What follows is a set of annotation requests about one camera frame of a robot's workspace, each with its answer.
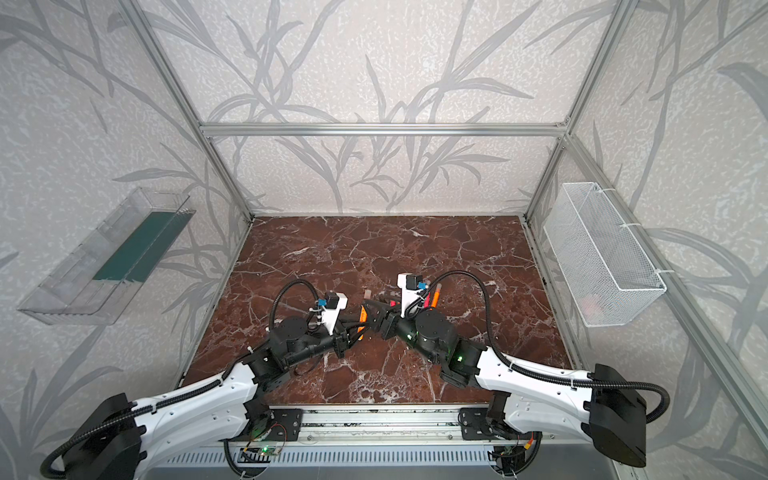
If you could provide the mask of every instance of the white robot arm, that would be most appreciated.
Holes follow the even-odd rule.
[[[432,285],[453,274],[478,282],[490,327],[488,295],[476,276],[456,270],[439,276]],[[316,297],[314,287],[305,280],[294,280],[288,286],[297,283],[309,286]],[[366,300],[365,323],[339,318],[347,300],[341,293],[327,293],[317,300],[310,309],[317,314],[314,324],[308,318],[291,316],[274,325],[273,307],[267,341],[250,349],[229,369],[136,402],[129,402],[125,394],[105,400],[69,441],[43,461],[41,474],[69,480],[131,480],[160,462],[218,440],[223,440],[231,461],[226,439],[251,432],[255,425],[262,425],[265,431],[271,426],[271,412],[261,402],[263,394],[287,381],[290,369],[298,363],[329,351],[343,357],[362,338],[361,327],[380,332],[384,339],[399,337],[439,364],[441,378],[454,386],[493,391],[485,422],[499,438],[515,439],[531,432],[541,435],[542,431],[562,433],[591,440],[599,452],[624,464],[645,466],[645,425],[668,407],[669,395],[664,389],[627,382],[608,366],[597,365],[595,372],[566,370],[507,356],[495,345],[490,328],[490,346],[482,345],[459,336],[445,315],[425,305],[434,287],[428,288],[420,276],[403,273],[398,285],[401,304]],[[645,401],[637,389],[661,395],[652,413],[646,415]],[[59,456],[64,459],[64,471],[52,468]],[[243,476],[232,462],[230,467]]]

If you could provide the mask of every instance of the leaf pattern wallpaper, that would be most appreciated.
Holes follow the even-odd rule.
[[[104,398],[174,387],[247,231],[116,2],[0,2],[0,478],[40,461]],[[197,212],[112,326],[16,310],[135,187]]]
[[[764,392],[766,14],[768,2],[641,2],[576,126]],[[768,459],[663,300],[627,326],[584,327],[542,230],[568,181],[586,178],[566,154],[532,220],[582,356],[654,372],[673,394],[670,415],[649,426],[644,472],[768,478]]]
[[[765,45],[765,1],[636,12],[577,132],[768,394]]]
[[[435,137],[422,161],[411,162],[403,137],[217,141],[252,210],[263,214],[521,214],[554,147],[550,137]]]
[[[562,122],[614,9],[613,0],[141,4],[206,122]],[[253,210],[282,214],[519,213],[554,145],[216,142]]]

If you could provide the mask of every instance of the black mounting bracket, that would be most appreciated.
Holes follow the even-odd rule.
[[[286,431],[280,427],[272,427],[272,432],[264,437],[263,440],[272,440],[275,442],[295,442],[299,439],[299,430],[301,430],[301,418],[304,415],[302,409],[273,409],[276,425],[282,425]]]
[[[462,424],[462,439],[464,440],[498,440],[491,432],[491,427],[485,421],[488,408],[467,407],[459,409],[458,421]]]

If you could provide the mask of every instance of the transparent acrylic box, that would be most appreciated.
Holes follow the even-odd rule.
[[[112,325],[194,214],[188,199],[137,188],[18,309],[49,325]]]

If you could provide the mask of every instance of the wire basket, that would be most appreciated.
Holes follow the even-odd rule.
[[[586,326],[626,325],[667,291],[594,182],[562,184],[544,232]]]

